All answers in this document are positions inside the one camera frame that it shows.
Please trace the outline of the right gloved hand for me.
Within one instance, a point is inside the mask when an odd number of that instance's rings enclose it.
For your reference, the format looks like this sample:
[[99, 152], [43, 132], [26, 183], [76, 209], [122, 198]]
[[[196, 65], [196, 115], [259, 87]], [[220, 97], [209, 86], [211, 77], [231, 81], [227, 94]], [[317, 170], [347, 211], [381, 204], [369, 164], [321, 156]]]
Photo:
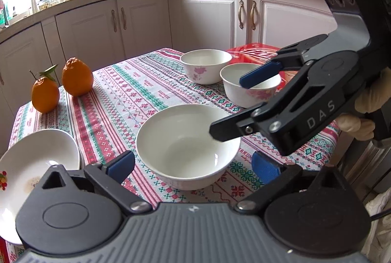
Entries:
[[[390, 68], [383, 69], [380, 79], [369, 89], [365, 89], [355, 100], [355, 110], [358, 113], [373, 113], [380, 109], [390, 99]], [[358, 141], [374, 138], [375, 122], [363, 119], [353, 114], [339, 115], [335, 122], [343, 132]]]

